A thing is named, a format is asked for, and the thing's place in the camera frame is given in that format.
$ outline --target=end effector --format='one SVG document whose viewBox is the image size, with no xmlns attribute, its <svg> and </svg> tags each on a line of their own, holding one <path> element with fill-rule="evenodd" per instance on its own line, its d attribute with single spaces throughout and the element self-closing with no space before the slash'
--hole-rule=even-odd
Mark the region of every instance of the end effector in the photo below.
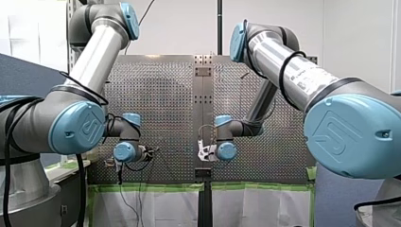
<svg viewBox="0 0 401 227">
<path fill-rule="evenodd" d="M 140 145 L 141 116 L 137 113 L 124 113 L 108 123 L 105 136 L 119 137 L 119 143 L 114 147 L 113 157 L 119 166 L 125 163 L 149 162 L 154 150 Z"/>
</svg>

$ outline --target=pegboard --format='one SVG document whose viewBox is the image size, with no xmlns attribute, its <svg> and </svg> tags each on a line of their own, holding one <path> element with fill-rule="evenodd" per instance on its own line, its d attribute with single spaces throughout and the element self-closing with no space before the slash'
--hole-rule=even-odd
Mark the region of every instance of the pegboard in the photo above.
<svg viewBox="0 0 401 227">
<path fill-rule="evenodd" d="M 226 57 L 214 57 L 214 70 L 214 116 L 229 114 L 242 119 L 263 79 L 245 64 Z M 306 167 L 314 166 L 315 160 L 306 147 L 303 125 L 303 114 L 278 92 L 274 112 L 263 125 L 264 133 L 235 138 L 238 155 L 229 164 L 220 163 L 213 169 L 213 181 L 306 183 Z"/>
<path fill-rule="evenodd" d="M 105 87 L 108 112 L 141 114 L 140 143 L 160 148 L 142 177 L 139 172 L 125 171 L 125 181 L 193 183 L 195 167 L 210 166 L 197 156 L 199 126 L 213 124 L 216 115 L 241 119 L 246 114 L 261 79 L 229 57 L 207 59 L 205 65 L 200 64 L 200 56 L 118 57 L 109 76 L 111 83 Z M 210 75 L 196 75 L 200 72 L 197 67 L 210 67 Z M 223 166 L 213 168 L 213 181 L 307 182 L 305 168 L 314 166 L 315 161 L 305 145 L 302 113 L 278 95 L 264 129 L 261 136 L 235 139 L 238 156 L 228 165 L 213 164 Z M 212 134 L 212 129 L 204 128 L 204 139 Z M 89 168 L 89 183 L 117 182 L 115 168 L 104 164 L 112 157 L 117 141 L 109 138 L 97 148 L 98 161 Z M 131 164 L 132 168 L 141 166 Z"/>
<path fill-rule="evenodd" d="M 120 56 L 105 85 L 108 112 L 141 114 L 140 143 L 160 148 L 142 179 L 152 183 L 193 183 L 193 57 Z M 88 172 L 89 183 L 116 183 L 115 167 L 105 167 L 118 139 L 97 148 L 98 162 Z M 130 164 L 140 168 L 143 164 Z M 139 182 L 140 172 L 123 172 L 127 182 Z"/>
</svg>

